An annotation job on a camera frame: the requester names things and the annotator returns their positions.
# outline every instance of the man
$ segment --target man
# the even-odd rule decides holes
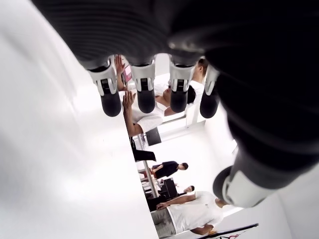
[[[201,97],[204,92],[203,81],[207,72],[208,65],[208,61],[206,59],[201,58],[195,66],[193,78],[190,81],[190,86],[192,86],[196,93],[196,98],[193,102],[194,105],[200,103],[201,101]],[[174,114],[176,113],[170,107],[165,110],[165,116],[171,116]]]
[[[159,238],[187,230],[205,235],[223,220],[222,208],[227,205],[209,192],[195,192],[157,205],[152,219]]]
[[[115,65],[118,74],[118,90],[125,91],[125,95],[123,96],[123,114],[129,137],[145,133],[159,126],[163,122],[165,110],[170,107],[170,88],[161,92],[154,90],[155,108],[151,113],[145,114],[140,110],[138,101],[135,100],[137,92],[135,85],[125,87],[122,82],[121,74],[124,71],[125,64],[122,64],[121,56],[117,55],[115,57]],[[193,103],[195,98],[195,90],[190,86],[188,89],[187,103]]]
[[[187,193],[191,193],[195,190],[195,187],[194,186],[189,186],[187,188],[184,189],[184,192],[183,193],[178,193],[175,197],[173,198],[166,198],[165,196],[161,195],[162,191],[160,190],[159,191],[159,197],[157,198],[146,198],[146,201],[148,203],[148,206],[149,206],[149,210],[150,212],[153,212],[156,210],[156,206],[159,204],[159,203],[164,203],[164,202],[167,202],[171,199],[174,199],[174,198],[177,198],[177,197],[180,197],[182,195],[185,195]]]
[[[181,163],[178,164],[175,161],[168,161],[163,162],[162,164],[155,165],[151,169],[151,174],[154,175],[155,178],[159,179],[162,177],[169,177],[173,173],[177,172],[178,170],[187,170],[188,164],[187,163]]]
[[[187,188],[184,189],[184,193],[191,193],[192,191],[195,190],[194,186],[189,186]]]

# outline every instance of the desk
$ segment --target desk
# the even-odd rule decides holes
[[[139,141],[139,145],[141,147],[141,150],[144,150],[145,147],[144,147],[144,144],[142,143],[142,136],[139,134],[138,135],[138,141]],[[151,173],[149,171],[149,165],[148,165],[148,162],[147,161],[143,161],[143,164],[144,164],[144,168],[145,168],[145,171],[146,171],[146,175],[148,177],[148,180],[149,180],[149,183],[150,183],[150,187],[151,187],[151,191],[152,191],[152,194],[153,194],[153,197],[154,198],[157,198],[159,196],[158,194],[158,191],[156,190],[155,186],[154,186],[154,182],[153,182],[153,179],[152,179],[152,176],[151,176]]]
[[[159,197],[160,196],[160,194],[159,194],[160,187],[158,186],[158,182],[157,182],[157,180],[155,178],[152,178],[152,180],[153,180],[153,184],[154,184],[154,187],[155,187],[156,197]],[[152,189],[151,189],[151,186],[150,186],[149,182],[142,182],[142,186],[143,186],[143,189],[144,189],[145,193],[151,193],[152,196],[154,197],[154,194],[152,193]]]

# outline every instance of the white panel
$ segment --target white panel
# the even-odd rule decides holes
[[[30,2],[0,24],[0,238],[158,238],[122,114]]]
[[[319,165],[279,191],[293,239],[318,238]]]
[[[291,239],[290,229],[285,212],[277,194],[273,194],[254,208],[243,209],[226,217],[217,227],[218,231],[240,228],[259,223],[256,228],[249,229],[242,239]]]
[[[235,154],[232,154],[235,148],[234,141],[228,127],[226,110],[221,104],[214,117],[206,120],[205,131],[221,167],[224,169],[233,165],[235,161]]]
[[[155,75],[169,74],[169,56],[164,53],[156,55]]]

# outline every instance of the dark hair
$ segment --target dark hair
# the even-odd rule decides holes
[[[188,93],[187,93],[187,104],[193,103],[195,98],[196,98],[196,92],[192,86],[189,86]]]
[[[187,163],[182,163],[182,165],[184,166],[185,170],[188,169],[188,164]]]
[[[204,58],[200,58],[198,65],[203,67],[203,76],[205,76],[209,62]]]

